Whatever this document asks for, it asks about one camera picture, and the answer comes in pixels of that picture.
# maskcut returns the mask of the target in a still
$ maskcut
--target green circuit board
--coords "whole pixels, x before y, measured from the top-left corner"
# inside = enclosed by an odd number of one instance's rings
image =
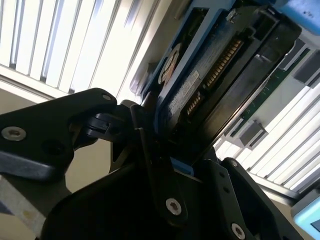
[[[252,115],[261,107],[261,105],[270,97],[270,95],[277,89],[277,87],[286,79],[291,71],[298,65],[298,63],[307,55],[310,49],[306,48],[296,61],[288,68],[287,71],[277,68],[270,76],[268,82],[255,97],[250,105],[243,111],[240,117],[243,119],[242,123],[231,134],[233,137],[242,126],[252,117]]]

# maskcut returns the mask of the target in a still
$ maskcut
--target blue plastic part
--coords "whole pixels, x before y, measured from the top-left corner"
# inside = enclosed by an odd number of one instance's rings
[[[320,239],[320,232],[312,223],[320,220],[320,196],[293,217],[294,222],[314,239]]]
[[[275,9],[315,35],[320,35],[319,0],[278,0]]]
[[[223,10],[227,10],[227,11],[230,10],[234,3],[235,3],[235,0],[226,0],[226,1],[194,0],[192,2],[191,6],[187,11],[187,14],[185,16],[181,29],[185,21],[188,19],[188,16],[192,12],[193,8],[208,8],[208,12],[203,22],[201,23],[198,31],[194,35],[190,45],[185,51],[183,57],[181,58],[179,64],[174,70],[174,73],[171,76],[170,81],[162,89],[161,93],[159,94],[158,101],[157,101],[157,108],[156,108],[157,111],[155,113],[156,129],[158,129],[159,113],[162,111],[163,106],[167,103],[168,97],[170,96],[170,94],[172,94],[176,90],[176,87],[179,85],[178,83],[180,80],[180,76],[182,76],[188,69],[188,66],[192,62],[193,58],[195,57],[197,51],[199,50],[200,46],[202,45],[203,41],[205,40],[212,26],[215,24],[220,13]]]
[[[173,168],[177,169],[178,171],[184,174],[190,175],[192,177],[195,175],[194,169],[191,166],[181,161],[178,161],[172,157],[171,157],[171,162],[172,162]]]

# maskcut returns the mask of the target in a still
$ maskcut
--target black plastic bracket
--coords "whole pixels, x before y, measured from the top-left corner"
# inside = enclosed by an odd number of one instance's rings
[[[209,215],[215,216],[208,224],[221,231],[220,238],[254,240],[246,227],[228,171],[211,159],[204,159],[197,163],[195,173],[205,185]]]
[[[228,157],[221,165],[229,172],[243,218],[252,234],[260,234],[263,240],[303,239],[235,159]]]
[[[88,116],[110,113],[116,106],[110,93],[93,88],[1,115],[0,131],[19,127],[25,136],[13,141],[2,132],[0,173],[38,181],[61,179]]]
[[[188,220],[188,211],[170,156],[154,134],[151,115],[140,105],[134,105],[130,110],[134,129],[141,142],[141,151],[138,151],[142,154],[140,164],[146,169],[155,208],[170,225],[182,227]],[[176,214],[168,209],[170,200],[176,204],[173,207],[177,208]]]

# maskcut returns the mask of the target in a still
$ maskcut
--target silver screw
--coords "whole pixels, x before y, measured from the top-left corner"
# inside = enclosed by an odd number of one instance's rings
[[[108,95],[106,94],[103,94],[102,97],[105,99],[105,100],[108,100],[110,101],[111,100],[111,97],[109,97]]]
[[[26,138],[27,133],[18,126],[8,126],[2,129],[1,135],[6,140],[19,142]]]
[[[238,239],[240,239],[240,240],[246,239],[245,232],[242,230],[242,228],[238,224],[232,223],[231,229],[232,229],[232,232],[234,233],[234,235],[236,235],[236,237]]]
[[[238,167],[238,163],[236,163],[235,161],[231,160],[231,165],[234,166],[235,168]]]
[[[231,12],[229,12],[228,16],[226,16],[226,20],[232,24],[235,22],[233,21],[234,17],[237,15],[236,9],[232,9]]]
[[[169,210],[169,212],[172,213],[173,215],[178,216],[182,212],[180,203],[174,198],[168,198],[165,201],[165,205],[166,205],[166,208]]]

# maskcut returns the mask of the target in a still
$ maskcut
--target sticker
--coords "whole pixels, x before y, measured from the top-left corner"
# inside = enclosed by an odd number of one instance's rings
[[[187,93],[190,91],[192,86],[195,84],[196,80],[199,78],[199,72],[197,70],[194,71],[194,73],[190,76],[187,81],[185,81],[183,87],[183,98],[187,95]]]

